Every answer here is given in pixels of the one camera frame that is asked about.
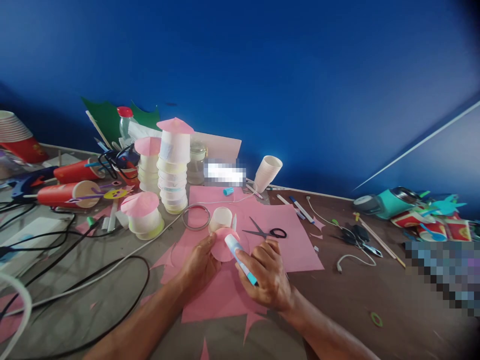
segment plastic bottle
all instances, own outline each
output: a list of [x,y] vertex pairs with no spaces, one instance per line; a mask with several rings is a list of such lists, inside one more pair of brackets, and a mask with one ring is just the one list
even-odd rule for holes
[[205,144],[192,139],[190,142],[190,162],[186,165],[186,180],[192,185],[202,185],[205,182],[204,161],[207,154]]
[[130,123],[138,124],[138,122],[134,118],[132,109],[128,106],[119,106],[116,110],[118,115],[120,115],[120,135],[123,138],[124,145],[128,146],[132,143],[132,138],[129,135]]

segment pink paper hat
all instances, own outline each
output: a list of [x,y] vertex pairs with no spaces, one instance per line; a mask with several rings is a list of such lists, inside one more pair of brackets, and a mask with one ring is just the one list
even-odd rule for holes
[[159,137],[147,136],[135,141],[135,150],[140,155],[153,156],[160,152],[162,139]]
[[145,191],[127,197],[120,209],[129,217],[142,218],[158,208],[159,204],[159,197],[154,192]]
[[156,125],[163,131],[169,133],[193,134],[195,132],[190,125],[188,125],[185,121],[180,120],[178,117],[157,122]]

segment hand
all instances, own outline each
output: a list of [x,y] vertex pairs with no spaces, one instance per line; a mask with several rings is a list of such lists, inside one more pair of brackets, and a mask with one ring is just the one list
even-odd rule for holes
[[293,306],[292,287],[277,241],[268,238],[253,249],[251,256],[241,250],[236,251],[236,256],[258,281],[258,286],[253,286],[239,263],[235,264],[243,287],[255,302],[279,312],[287,311]]
[[189,299],[205,288],[220,270],[220,261],[210,252],[216,238],[217,235],[213,233],[200,241],[193,248],[177,275]]

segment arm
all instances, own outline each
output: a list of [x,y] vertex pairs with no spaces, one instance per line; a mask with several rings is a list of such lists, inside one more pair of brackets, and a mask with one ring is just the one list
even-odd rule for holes
[[236,255],[258,281],[258,286],[253,286],[236,264],[241,283],[250,297],[277,310],[320,359],[378,360],[357,338],[321,313],[290,284],[277,241],[267,239],[253,249],[251,256],[240,250]]
[[183,307],[220,270],[220,262],[210,250],[216,235],[203,239],[182,269],[150,300],[98,342],[84,360],[148,359]]

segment glue stick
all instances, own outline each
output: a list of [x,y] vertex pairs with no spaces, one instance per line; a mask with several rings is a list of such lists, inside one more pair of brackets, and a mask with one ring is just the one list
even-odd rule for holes
[[246,277],[251,282],[251,284],[253,286],[257,285],[257,279],[255,278],[255,276],[250,272],[250,270],[245,266],[245,264],[239,260],[239,258],[237,257],[237,254],[235,253],[236,249],[240,249],[244,251],[244,248],[242,247],[242,245],[239,244],[237,239],[232,234],[229,234],[225,237],[225,243],[230,249],[230,252],[235,257],[236,262],[240,264],[240,268],[243,270],[243,272],[245,273]]

